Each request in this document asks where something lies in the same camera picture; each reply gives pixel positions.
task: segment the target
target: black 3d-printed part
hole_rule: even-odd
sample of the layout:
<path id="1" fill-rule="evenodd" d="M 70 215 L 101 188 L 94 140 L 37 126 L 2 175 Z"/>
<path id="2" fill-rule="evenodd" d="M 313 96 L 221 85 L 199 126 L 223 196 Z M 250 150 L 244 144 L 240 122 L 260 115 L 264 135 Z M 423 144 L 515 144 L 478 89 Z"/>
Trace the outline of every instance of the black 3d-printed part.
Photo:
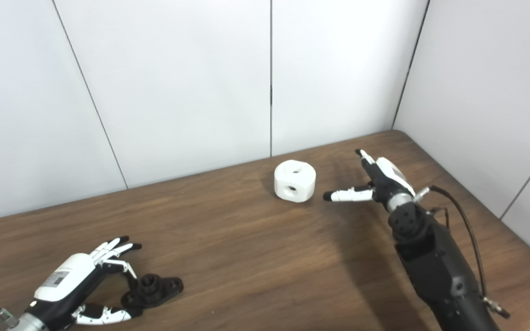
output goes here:
<path id="1" fill-rule="evenodd" d="M 138 279 L 134 289 L 122 296 L 124 308 L 153 308 L 183 292 L 183 281 L 178 277 L 161 278 L 147 273 Z"/>

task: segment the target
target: wooden table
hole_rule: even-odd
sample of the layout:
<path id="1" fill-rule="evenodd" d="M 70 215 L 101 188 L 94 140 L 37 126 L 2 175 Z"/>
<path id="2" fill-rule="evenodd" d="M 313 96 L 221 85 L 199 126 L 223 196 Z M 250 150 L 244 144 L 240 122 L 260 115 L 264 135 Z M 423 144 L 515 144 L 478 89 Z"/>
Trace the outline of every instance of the wooden table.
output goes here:
<path id="1" fill-rule="evenodd" d="M 68 256 L 128 234 L 144 245 L 124 256 L 137 273 L 181 277 L 185 291 L 136 320 L 73 330 L 437 331 L 396 257 L 385 210 L 322 201 L 324 191 L 366 183 L 356 148 L 392 160 L 417 190 L 433 183 L 459 200 L 490 297 L 513 313 L 496 321 L 530 331 L 530 248 L 398 131 L 0 218 L 0 306 L 20 314 Z M 288 159 L 317 171 L 305 203 L 273 192 L 273 170 Z M 452 205 L 433 194 L 423 205 L 451 207 L 454 237 L 475 265 Z M 111 276 L 90 301 L 118 305 L 126 289 Z"/>

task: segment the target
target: barcode sticker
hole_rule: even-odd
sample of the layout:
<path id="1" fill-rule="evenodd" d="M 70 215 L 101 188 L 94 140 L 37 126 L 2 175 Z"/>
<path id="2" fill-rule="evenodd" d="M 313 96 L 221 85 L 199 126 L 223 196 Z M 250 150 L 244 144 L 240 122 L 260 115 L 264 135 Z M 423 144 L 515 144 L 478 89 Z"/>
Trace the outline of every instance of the barcode sticker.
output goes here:
<path id="1" fill-rule="evenodd" d="M 53 272 L 42 284 L 42 287 L 57 287 L 69 272 Z"/>

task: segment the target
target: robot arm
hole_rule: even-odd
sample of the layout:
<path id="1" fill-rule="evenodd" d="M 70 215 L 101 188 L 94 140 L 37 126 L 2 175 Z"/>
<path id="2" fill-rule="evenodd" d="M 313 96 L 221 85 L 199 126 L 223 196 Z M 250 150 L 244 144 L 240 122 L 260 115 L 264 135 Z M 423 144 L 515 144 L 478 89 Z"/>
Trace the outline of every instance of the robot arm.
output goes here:
<path id="1" fill-rule="evenodd" d="M 73 324 L 124 322 L 183 291 L 183 282 L 177 277 L 146 274 L 139 281 L 132 266 L 118 260 L 123 254 L 142 248 L 140 244 L 127 244 L 128 239 L 119 237 L 102 243 L 89 254 L 73 254 L 36 289 L 34 300 L 19 319 L 1 309 L 0 318 L 9 326 L 8 331 L 57 331 Z M 124 308 L 85 303 L 105 277 L 113 273 L 123 274 L 128 281 L 130 291 L 121 301 Z"/>
<path id="2" fill-rule="evenodd" d="M 119 237 L 102 243 L 90 254 L 77 253 L 69 257 L 36 289 L 24 316 L 29 314 L 36 318 L 49 331 L 65 329 L 73 323 L 103 325 L 140 316 L 141 309 L 117 310 L 84 304 L 108 274 L 123 273 L 130 287 L 136 284 L 136 274 L 130 264 L 117 258 L 142 246 L 124 244 L 126 241 L 128 236 Z"/>
<path id="3" fill-rule="evenodd" d="M 382 203 L 389 212 L 388 224 L 395 248 L 416 294 L 428 304 L 444 331 L 499 331 L 488 313 L 509 316 L 498 304 L 479 292 L 478 282 L 449 229 L 439 224 L 418 201 L 428 189 L 415 195 L 400 170 L 389 160 L 376 161 L 356 150 L 370 176 L 368 188 L 326 192 L 326 201 Z M 357 200 L 357 194 L 370 199 Z"/>

